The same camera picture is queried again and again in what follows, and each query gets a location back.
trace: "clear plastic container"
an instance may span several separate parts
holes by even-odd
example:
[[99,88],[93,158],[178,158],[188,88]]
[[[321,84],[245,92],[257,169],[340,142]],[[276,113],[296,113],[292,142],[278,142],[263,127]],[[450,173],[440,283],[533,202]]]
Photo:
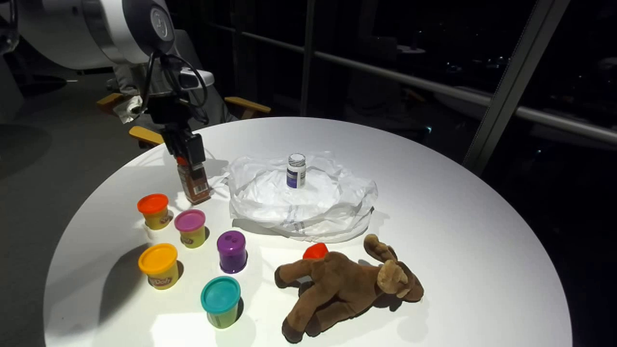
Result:
[[213,187],[209,185],[209,175],[203,165],[191,167],[189,161],[180,156],[178,175],[191,204],[199,204],[211,198]]

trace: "teal cup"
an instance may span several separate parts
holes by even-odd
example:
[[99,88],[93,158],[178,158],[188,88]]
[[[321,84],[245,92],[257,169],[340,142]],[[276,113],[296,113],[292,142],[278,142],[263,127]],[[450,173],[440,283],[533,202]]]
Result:
[[240,300],[240,283],[228,275],[211,279],[201,291],[201,306],[207,310],[211,323],[216,327],[228,327],[236,323]]

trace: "toy cup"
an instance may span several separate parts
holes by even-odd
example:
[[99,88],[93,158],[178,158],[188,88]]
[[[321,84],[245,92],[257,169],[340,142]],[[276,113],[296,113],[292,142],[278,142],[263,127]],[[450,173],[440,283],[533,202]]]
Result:
[[242,289],[234,277],[215,277],[201,291],[201,306],[216,327],[228,327],[238,320]]
[[228,273],[242,271],[247,266],[245,235],[242,231],[226,231],[218,237],[216,248],[220,254],[220,268]]
[[178,248],[170,242],[161,242],[143,250],[139,256],[139,269],[149,275],[153,287],[172,287],[180,277]]
[[201,210],[186,210],[176,217],[176,229],[180,231],[180,241],[197,248],[209,239],[207,215]]
[[143,214],[147,227],[162,229],[172,221],[166,194],[149,194],[137,202],[137,210]]

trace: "brown stuffed moose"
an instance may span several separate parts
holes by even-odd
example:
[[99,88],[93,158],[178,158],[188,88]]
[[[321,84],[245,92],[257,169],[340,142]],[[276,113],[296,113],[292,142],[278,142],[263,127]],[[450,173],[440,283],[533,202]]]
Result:
[[384,264],[357,264],[342,252],[326,250],[321,260],[299,260],[274,271],[278,287],[299,287],[299,298],[284,320],[290,343],[299,343],[305,333],[319,335],[371,306],[386,302],[396,310],[402,300],[423,298],[423,283],[398,260],[392,246],[371,233],[365,237],[365,250]]

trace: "white round table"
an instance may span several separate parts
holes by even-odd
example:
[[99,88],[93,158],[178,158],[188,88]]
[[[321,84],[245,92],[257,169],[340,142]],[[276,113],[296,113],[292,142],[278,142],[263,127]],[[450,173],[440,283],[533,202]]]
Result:
[[[556,268],[525,219],[484,181],[446,156],[378,129],[311,117],[234,121],[201,131],[209,173],[240,156],[276,160],[290,152],[326,152],[380,196],[371,231],[394,244],[425,283],[421,302],[398,312],[373,308],[303,345],[375,347],[571,347],[571,318]],[[70,221],[51,264],[45,293],[49,347],[272,347],[288,345],[282,320],[297,291],[278,289],[274,269],[301,258],[309,242],[245,231],[249,264],[234,277],[245,308],[228,329],[209,323],[199,293],[220,275],[216,237],[232,229],[230,200],[215,194],[205,210],[211,239],[186,248],[174,223],[157,241],[180,250],[182,279],[168,291],[139,275],[147,239],[135,202],[166,192],[172,210],[189,208],[164,146],[109,177]],[[369,260],[363,237],[328,244]]]

